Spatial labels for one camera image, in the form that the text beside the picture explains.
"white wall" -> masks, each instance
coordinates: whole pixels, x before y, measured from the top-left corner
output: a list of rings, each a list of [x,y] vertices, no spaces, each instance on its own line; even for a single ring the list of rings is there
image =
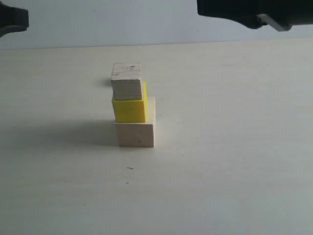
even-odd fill
[[[0,49],[191,43],[313,37],[313,26],[278,33],[201,17],[196,0],[3,0],[29,10],[30,28]]]

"table surface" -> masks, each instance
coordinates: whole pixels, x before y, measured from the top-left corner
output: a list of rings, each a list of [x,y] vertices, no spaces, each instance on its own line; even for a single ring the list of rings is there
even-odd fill
[[[312,235],[312,51],[0,51],[0,234]],[[117,146],[116,62],[142,62],[154,149]]]

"large wooden block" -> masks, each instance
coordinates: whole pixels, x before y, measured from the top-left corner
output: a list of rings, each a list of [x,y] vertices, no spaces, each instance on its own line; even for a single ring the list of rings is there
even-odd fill
[[[116,100],[113,95],[112,104],[116,122],[145,122],[147,116],[147,90],[144,81],[143,97],[140,100]]]
[[[156,99],[148,97],[147,121],[115,123],[121,147],[154,147],[156,128]]]
[[[113,66],[111,84],[116,100],[140,100],[143,96],[140,63],[117,63]]]

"yellow cube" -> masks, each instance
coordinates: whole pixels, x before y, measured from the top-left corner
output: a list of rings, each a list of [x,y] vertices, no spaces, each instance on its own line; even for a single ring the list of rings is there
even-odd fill
[[[115,122],[146,122],[147,90],[146,81],[143,81],[143,97],[139,100],[115,100],[112,104]]]

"wooden block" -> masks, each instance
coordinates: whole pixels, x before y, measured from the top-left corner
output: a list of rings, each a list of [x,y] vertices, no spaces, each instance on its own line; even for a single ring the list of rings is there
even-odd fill
[[[148,97],[147,121],[115,123],[121,147],[154,147],[156,128],[156,99]]]
[[[146,121],[148,105],[146,81],[143,84],[143,98],[140,100],[116,100],[113,95],[112,104],[116,122]]]
[[[141,64],[114,64],[111,84],[115,100],[142,99],[143,82],[141,79]]]

